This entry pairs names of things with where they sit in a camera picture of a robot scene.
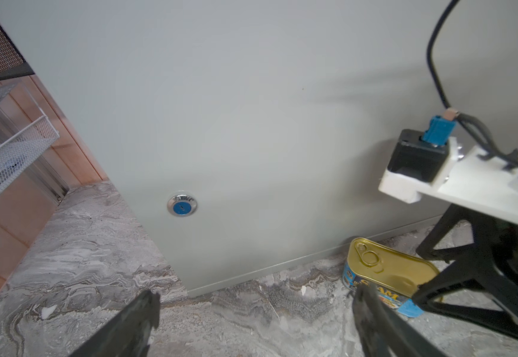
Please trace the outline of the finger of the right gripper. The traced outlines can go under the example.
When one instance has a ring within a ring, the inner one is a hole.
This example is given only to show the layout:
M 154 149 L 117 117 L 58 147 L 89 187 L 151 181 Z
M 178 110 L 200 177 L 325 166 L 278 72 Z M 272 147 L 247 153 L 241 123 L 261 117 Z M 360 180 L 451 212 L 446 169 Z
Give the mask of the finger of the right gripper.
M 428 261 L 449 263 L 480 243 L 498 243 L 509 223 L 470 208 L 452 204 L 415 249 Z
M 455 318 L 518 340 L 518 255 L 475 247 L 439 249 L 424 255 L 449 266 L 419 286 L 412 300 L 422 310 Z M 487 295 L 499 310 L 443 303 L 447 295 L 469 290 Z

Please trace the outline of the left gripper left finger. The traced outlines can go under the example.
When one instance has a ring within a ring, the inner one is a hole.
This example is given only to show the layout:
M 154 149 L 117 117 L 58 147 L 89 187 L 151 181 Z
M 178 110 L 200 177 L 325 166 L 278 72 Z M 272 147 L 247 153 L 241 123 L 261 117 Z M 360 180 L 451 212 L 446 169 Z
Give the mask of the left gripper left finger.
M 142 291 L 108 321 L 73 356 L 146 356 L 150 336 L 159 326 L 160 294 Z

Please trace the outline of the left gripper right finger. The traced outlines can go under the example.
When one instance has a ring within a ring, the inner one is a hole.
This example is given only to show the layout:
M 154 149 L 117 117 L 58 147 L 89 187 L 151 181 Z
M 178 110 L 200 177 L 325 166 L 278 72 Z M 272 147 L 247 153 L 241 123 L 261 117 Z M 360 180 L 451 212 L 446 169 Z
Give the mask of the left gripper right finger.
M 365 356 L 444 355 L 388 308 L 374 286 L 361 285 L 351 295 L 354 323 Z

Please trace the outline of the gold rectangular sardine tin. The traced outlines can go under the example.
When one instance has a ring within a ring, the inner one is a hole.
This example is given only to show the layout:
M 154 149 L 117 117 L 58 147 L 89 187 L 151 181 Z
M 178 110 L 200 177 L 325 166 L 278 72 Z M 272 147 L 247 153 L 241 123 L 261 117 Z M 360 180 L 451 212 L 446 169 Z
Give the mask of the gold rectangular sardine tin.
M 407 318 L 417 318 L 424 311 L 412 296 L 438 274 L 433 264 L 421 258 L 358 237 L 349 245 L 342 283 L 353 292 L 361 285 L 374 285 L 385 305 Z

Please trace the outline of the grey metal cabinet box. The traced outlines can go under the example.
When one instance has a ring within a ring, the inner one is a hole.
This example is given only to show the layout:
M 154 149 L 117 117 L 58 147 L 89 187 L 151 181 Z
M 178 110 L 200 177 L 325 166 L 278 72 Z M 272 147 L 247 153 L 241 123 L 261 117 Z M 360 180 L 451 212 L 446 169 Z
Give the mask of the grey metal cabinet box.
M 0 25 L 192 297 L 431 223 L 380 179 L 443 112 L 445 1 L 0 1 Z

